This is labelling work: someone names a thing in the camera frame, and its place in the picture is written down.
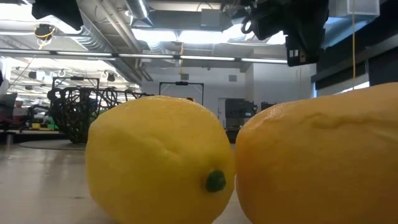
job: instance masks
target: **window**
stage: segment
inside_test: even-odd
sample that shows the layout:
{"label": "window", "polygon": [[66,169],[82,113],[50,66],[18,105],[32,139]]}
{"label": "window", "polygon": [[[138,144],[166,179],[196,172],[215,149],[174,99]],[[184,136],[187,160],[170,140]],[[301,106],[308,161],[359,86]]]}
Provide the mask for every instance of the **window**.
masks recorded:
{"label": "window", "polygon": [[[359,89],[362,89],[362,88],[367,88],[367,87],[369,87],[369,86],[370,86],[369,82],[364,82],[364,83],[362,83],[362,84],[356,85],[356,86],[354,87],[354,89],[355,89],[355,90],[359,90]],[[346,93],[346,92],[351,91],[351,90],[353,90],[352,87],[351,87],[351,88],[348,88],[348,89],[346,89],[346,90],[343,90],[343,91],[341,91],[341,92],[339,92],[339,93]]]}

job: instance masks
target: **yellow cable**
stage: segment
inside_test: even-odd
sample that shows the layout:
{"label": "yellow cable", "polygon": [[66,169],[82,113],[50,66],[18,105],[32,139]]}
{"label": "yellow cable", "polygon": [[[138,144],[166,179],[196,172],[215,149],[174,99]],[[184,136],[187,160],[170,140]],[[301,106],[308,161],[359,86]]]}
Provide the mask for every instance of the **yellow cable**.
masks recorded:
{"label": "yellow cable", "polygon": [[353,0],[353,90],[355,88],[356,59],[355,59],[355,1]]}
{"label": "yellow cable", "polygon": [[35,34],[35,36],[39,37],[39,38],[44,38],[44,37],[48,37],[48,36],[52,35],[54,32],[55,32],[55,28],[53,28],[49,34],[45,34],[45,35],[36,35]]}
{"label": "yellow cable", "polygon": [[43,47],[47,45],[47,43],[48,43],[47,39],[48,39],[48,36],[45,38],[45,40],[42,42],[42,44],[40,44],[39,50],[42,50]]}

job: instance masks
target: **black sculpture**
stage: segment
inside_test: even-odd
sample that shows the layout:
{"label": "black sculpture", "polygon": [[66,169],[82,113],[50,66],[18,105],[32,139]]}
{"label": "black sculpture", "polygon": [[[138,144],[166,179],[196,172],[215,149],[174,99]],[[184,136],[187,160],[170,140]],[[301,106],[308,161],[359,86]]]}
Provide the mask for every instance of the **black sculpture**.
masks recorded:
{"label": "black sculpture", "polygon": [[102,111],[121,104],[121,98],[128,101],[129,96],[138,99],[150,95],[132,90],[81,87],[54,88],[47,94],[51,101],[50,115],[73,143],[86,143],[91,122]]}

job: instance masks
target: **black equipment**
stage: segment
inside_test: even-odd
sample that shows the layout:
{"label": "black equipment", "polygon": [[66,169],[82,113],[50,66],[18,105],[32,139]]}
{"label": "black equipment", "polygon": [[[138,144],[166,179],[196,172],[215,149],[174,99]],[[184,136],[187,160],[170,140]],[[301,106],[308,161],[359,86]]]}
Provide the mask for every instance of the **black equipment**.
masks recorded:
{"label": "black equipment", "polygon": [[29,78],[37,79],[37,72],[29,72],[27,76]]}
{"label": "black equipment", "polygon": [[262,102],[261,103],[261,111],[270,108],[271,106],[275,106],[276,103],[272,104],[272,103],[268,103],[268,102]]}
{"label": "black equipment", "polygon": [[54,27],[49,24],[39,24],[39,27],[35,29],[35,36],[43,41],[50,40],[54,31]]}
{"label": "black equipment", "polygon": [[225,100],[225,118],[252,118],[256,115],[257,106],[253,101],[243,99]]}
{"label": "black equipment", "polygon": [[36,19],[53,15],[75,30],[80,30],[83,25],[76,0],[36,0],[32,5],[32,15]]}
{"label": "black equipment", "polygon": [[162,85],[163,84],[174,84],[177,86],[187,86],[187,85],[200,85],[201,86],[201,104],[203,105],[203,96],[205,94],[205,84],[204,83],[190,83],[190,82],[160,82],[159,83],[159,94],[162,94]]}
{"label": "black equipment", "polygon": [[241,0],[249,9],[242,22],[242,32],[254,32],[264,40],[281,30],[286,37],[289,66],[317,63],[325,38],[323,26],[329,17],[329,0]]}
{"label": "black equipment", "polygon": [[114,81],[115,81],[114,74],[113,74],[113,73],[109,73],[109,74],[108,74],[107,80],[108,80],[109,82],[114,82]]}

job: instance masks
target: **cable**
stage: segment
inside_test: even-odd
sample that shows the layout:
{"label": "cable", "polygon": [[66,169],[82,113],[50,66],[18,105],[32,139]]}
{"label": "cable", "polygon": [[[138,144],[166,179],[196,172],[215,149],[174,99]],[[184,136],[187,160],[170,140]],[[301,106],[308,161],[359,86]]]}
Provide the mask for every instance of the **cable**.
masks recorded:
{"label": "cable", "polygon": [[55,32],[55,28],[53,28],[53,29],[51,30],[51,32],[49,32],[48,34],[45,34],[45,35],[36,35],[36,34],[35,34],[35,36],[36,36],[37,38],[45,38],[45,37],[51,36],[54,32]]}
{"label": "cable", "polygon": [[[42,48],[43,48],[44,46],[45,46],[44,44],[40,45],[39,50],[42,50]],[[26,70],[29,68],[29,66],[31,65],[31,63],[33,62],[33,60],[35,60],[35,58],[36,58],[36,55],[34,55],[34,56],[32,57],[32,59],[30,60],[30,62],[26,65],[25,69],[24,69],[24,70],[21,72],[21,74],[13,81],[13,83],[9,86],[9,88],[13,87],[13,86],[15,85],[15,83],[17,83],[17,82],[21,79],[21,77],[22,77],[23,74],[26,72]]]}
{"label": "cable", "polygon": [[355,59],[355,10],[356,0],[353,0],[353,90],[355,89],[356,59]]}
{"label": "cable", "polygon": [[211,6],[211,4],[209,4],[208,2],[201,2],[201,3],[199,3],[199,5],[198,5],[198,7],[197,7],[197,12],[199,11],[199,7],[200,7],[203,3],[207,4],[208,6],[210,6],[211,9],[213,9],[213,6]]}

